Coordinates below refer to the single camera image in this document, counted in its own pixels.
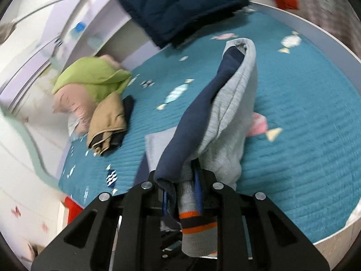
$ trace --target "navy blue puffer jacket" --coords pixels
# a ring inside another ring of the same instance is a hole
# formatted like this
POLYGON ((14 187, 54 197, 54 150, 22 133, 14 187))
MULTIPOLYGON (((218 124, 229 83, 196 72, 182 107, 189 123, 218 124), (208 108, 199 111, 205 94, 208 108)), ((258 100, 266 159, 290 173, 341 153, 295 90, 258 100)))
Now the navy blue puffer jacket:
POLYGON ((125 11, 159 47, 167 45, 187 26, 212 14, 235 11, 249 4, 248 0, 119 0, 125 11))

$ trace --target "screw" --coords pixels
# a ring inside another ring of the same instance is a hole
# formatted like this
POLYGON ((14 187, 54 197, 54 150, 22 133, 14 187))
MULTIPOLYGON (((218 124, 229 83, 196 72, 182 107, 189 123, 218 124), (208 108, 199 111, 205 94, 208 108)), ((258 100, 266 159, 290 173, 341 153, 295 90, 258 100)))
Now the screw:
POLYGON ((102 202, 105 202, 105 201, 109 200, 110 197, 111 197, 111 195, 109 195, 109 193, 102 193, 99 195, 99 200, 101 200, 102 202))
POLYGON ((142 189, 150 189, 152 186, 152 183, 149 181, 145 181, 141 184, 142 189))
POLYGON ((257 200, 263 201, 266 199, 266 195, 264 193, 258 192, 255 194, 257 200))
POLYGON ((224 188, 224 185, 223 185, 223 183, 221 183, 221 182, 215 182, 215 183, 213 184, 213 188, 219 190, 219 189, 224 188))

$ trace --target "green garment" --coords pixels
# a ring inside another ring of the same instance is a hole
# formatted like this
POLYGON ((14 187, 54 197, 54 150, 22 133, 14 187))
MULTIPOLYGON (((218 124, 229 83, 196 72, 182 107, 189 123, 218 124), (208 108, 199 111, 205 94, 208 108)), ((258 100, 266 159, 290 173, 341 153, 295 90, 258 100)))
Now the green garment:
POLYGON ((100 103, 112 92, 121 94, 131 79, 129 71, 115 70, 98 57, 83 57, 71 64, 60 74, 53 88, 55 94, 69 83, 84 85, 96 103, 100 103))

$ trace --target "black stripe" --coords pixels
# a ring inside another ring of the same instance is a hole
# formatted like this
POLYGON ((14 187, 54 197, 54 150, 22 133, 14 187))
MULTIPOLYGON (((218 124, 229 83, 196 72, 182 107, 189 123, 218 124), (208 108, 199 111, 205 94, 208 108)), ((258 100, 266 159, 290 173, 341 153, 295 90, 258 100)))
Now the black stripe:
POLYGON ((185 228, 192 228, 192 227, 213 223, 216 221, 216 217, 196 216, 196 217, 181 219, 180 221, 182 224, 182 228, 185 229, 185 228))

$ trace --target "orange stripe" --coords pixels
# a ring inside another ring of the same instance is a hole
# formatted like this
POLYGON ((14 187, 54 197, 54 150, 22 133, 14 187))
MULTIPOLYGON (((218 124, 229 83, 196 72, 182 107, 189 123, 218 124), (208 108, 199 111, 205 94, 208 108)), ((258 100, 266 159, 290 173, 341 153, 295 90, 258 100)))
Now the orange stripe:
POLYGON ((184 234, 198 233, 198 232, 202 232, 202 231, 211 229, 213 227, 217 227, 217 222, 212 222, 212 223, 209 223, 206 225, 201 225, 201 226, 192 227, 192 228, 185 228, 185 229, 183 229, 183 233, 184 234))
POLYGON ((198 211, 189 211, 185 213, 180 213, 179 218, 180 219, 187 219, 192 217, 200 216, 198 211))

